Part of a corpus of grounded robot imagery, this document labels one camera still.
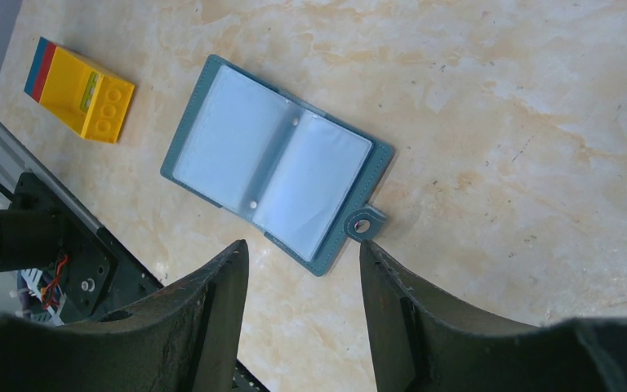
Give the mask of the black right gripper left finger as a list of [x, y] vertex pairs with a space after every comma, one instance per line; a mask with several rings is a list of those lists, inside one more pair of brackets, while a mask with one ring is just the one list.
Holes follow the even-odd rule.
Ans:
[[247, 243], [97, 321], [0, 314], [0, 391], [229, 391], [247, 295]]

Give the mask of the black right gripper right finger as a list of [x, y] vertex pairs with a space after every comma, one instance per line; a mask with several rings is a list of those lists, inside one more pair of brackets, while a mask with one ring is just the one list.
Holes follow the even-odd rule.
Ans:
[[371, 241], [362, 296], [380, 391], [627, 391], [627, 318], [535, 327], [453, 296]]

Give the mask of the blue leather card holder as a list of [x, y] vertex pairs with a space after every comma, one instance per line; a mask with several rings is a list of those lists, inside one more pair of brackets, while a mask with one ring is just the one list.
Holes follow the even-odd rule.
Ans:
[[370, 199], [393, 157], [391, 144], [210, 55], [160, 172], [323, 276], [347, 240], [381, 231]]

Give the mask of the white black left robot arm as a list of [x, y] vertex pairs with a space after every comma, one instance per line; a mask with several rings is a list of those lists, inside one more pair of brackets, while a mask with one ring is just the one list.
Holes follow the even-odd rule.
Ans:
[[0, 273], [46, 270], [69, 256], [64, 217], [56, 209], [43, 208], [40, 201], [17, 195], [9, 208], [0, 209]]

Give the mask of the yellow toy brick block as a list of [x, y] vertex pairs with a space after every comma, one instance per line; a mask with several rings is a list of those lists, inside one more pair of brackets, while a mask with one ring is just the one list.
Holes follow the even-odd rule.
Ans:
[[136, 89], [95, 61], [39, 38], [24, 92], [84, 140], [114, 144]]

